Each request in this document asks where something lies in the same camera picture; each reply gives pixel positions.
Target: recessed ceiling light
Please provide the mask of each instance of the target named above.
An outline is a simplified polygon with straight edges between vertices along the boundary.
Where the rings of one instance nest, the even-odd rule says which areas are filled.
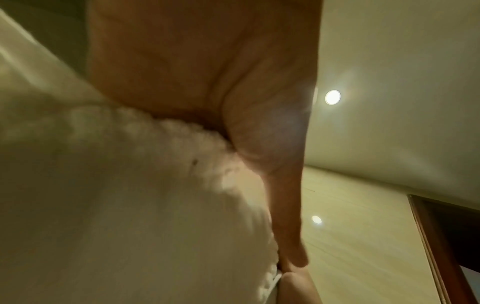
[[[339,103],[340,99],[342,98],[342,95],[340,94],[339,91],[337,90],[331,90],[328,92],[325,96],[325,101],[329,105],[336,105]]]
[[[322,219],[321,219],[319,216],[314,215],[314,216],[312,216],[311,219],[312,219],[313,222],[314,222],[315,224],[317,224],[317,225],[320,225],[320,224],[322,223]]]

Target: white blanket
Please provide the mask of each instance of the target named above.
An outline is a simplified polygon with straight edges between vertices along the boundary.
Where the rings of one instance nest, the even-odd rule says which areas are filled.
[[[1,303],[264,302],[278,248],[244,169],[216,133],[106,101],[0,11]]]

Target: white ceiling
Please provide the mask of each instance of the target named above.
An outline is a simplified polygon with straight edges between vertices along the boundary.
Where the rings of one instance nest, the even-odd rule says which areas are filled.
[[[480,202],[478,0],[326,0],[319,65],[307,164]]]

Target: hand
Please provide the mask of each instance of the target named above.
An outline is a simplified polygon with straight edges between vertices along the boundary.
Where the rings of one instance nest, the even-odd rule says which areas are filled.
[[[308,264],[301,181],[321,0],[91,0],[104,94],[223,133],[264,180],[282,253]]]

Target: finger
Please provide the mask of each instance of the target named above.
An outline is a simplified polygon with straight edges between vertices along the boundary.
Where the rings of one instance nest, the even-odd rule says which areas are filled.
[[[297,267],[309,263],[301,238],[302,169],[303,162],[263,177],[278,247],[282,255]]]

